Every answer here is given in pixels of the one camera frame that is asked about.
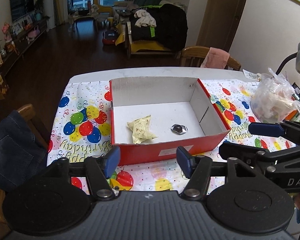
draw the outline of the television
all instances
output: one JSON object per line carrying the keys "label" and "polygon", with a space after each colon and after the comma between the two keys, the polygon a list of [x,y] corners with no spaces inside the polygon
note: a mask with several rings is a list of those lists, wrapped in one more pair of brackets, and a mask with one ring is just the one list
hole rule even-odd
{"label": "television", "polygon": [[12,21],[16,21],[34,10],[34,0],[10,0]]}

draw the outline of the brown wooden door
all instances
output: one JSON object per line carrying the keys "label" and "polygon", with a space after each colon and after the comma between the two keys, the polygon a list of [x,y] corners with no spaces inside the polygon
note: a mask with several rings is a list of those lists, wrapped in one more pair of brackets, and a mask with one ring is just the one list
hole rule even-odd
{"label": "brown wooden door", "polygon": [[246,0],[208,0],[197,45],[229,51]]}

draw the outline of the transparent plastic bag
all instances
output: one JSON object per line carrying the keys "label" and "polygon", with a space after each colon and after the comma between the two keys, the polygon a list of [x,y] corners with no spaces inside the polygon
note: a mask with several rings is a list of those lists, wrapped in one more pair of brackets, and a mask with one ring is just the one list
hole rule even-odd
{"label": "transparent plastic bag", "polygon": [[271,75],[262,74],[256,93],[250,106],[261,122],[282,122],[292,111],[300,113],[300,102],[292,99],[293,87],[282,74],[276,75],[268,68]]}

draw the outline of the denim pocket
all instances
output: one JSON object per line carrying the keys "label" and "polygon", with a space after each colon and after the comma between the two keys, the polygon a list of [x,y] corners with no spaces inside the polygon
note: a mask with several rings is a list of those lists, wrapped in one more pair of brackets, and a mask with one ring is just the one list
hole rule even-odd
{"label": "denim pocket", "polygon": [[9,135],[0,140],[0,175],[16,186],[23,184],[33,156]]}

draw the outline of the pink cloth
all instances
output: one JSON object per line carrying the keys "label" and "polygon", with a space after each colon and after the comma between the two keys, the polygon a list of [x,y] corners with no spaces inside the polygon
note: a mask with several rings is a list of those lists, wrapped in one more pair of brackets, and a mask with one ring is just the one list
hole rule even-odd
{"label": "pink cloth", "polygon": [[200,67],[224,69],[229,57],[228,52],[211,47]]}

